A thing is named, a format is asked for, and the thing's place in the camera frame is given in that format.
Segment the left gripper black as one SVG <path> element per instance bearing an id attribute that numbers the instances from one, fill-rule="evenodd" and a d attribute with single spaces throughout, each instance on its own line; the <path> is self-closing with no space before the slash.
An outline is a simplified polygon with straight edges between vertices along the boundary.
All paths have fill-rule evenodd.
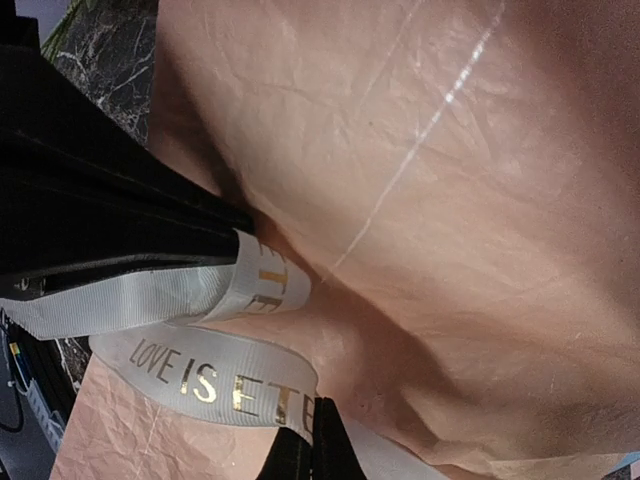
<path id="1" fill-rule="evenodd" d="M 161 163 L 104 114 L 56 112 L 68 81 L 39 53 L 37 22 L 1 17 L 1 275 L 53 295 L 129 273 L 225 266 L 236 206 Z"/>

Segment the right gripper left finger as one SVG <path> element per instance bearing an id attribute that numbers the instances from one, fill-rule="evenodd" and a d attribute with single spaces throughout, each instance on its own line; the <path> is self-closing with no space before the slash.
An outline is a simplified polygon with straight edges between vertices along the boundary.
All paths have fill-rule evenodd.
<path id="1" fill-rule="evenodd" d="M 310 480 L 312 447 L 289 428 L 279 428 L 257 480 Z"/>

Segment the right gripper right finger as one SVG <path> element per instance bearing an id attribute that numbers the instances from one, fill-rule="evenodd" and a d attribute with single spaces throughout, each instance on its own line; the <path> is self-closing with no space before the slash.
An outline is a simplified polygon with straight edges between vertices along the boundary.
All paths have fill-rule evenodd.
<path id="1" fill-rule="evenodd" d="M 335 402 L 317 397 L 314 406 L 313 480 L 366 480 Z"/>

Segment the white printed ribbon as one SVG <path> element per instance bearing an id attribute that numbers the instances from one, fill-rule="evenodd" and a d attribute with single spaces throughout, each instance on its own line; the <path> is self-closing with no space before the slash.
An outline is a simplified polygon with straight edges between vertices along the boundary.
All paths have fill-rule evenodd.
<path id="1" fill-rule="evenodd" d="M 124 381 L 185 416 L 235 427 L 289 428 L 313 448 L 318 376 L 299 354 L 210 330 L 209 321 L 302 307 L 311 282 L 294 262 L 244 232 L 225 266 L 129 273 L 53 295 L 21 295 L 1 278 L 1 308 L 40 340 L 87 337 Z M 438 472 L 354 421 L 343 421 L 367 479 Z"/>

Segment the beige pink wrapping paper sheet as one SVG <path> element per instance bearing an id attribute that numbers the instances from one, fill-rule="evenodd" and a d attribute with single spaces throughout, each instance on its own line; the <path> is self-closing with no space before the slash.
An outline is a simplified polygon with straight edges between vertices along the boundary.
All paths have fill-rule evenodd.
<path id="1" fill-rule="evenodd" d="M 148 145 L 255 211 L 299 352 L 418 477 L 639 447 L 635 1 L 163 1 Z"/>

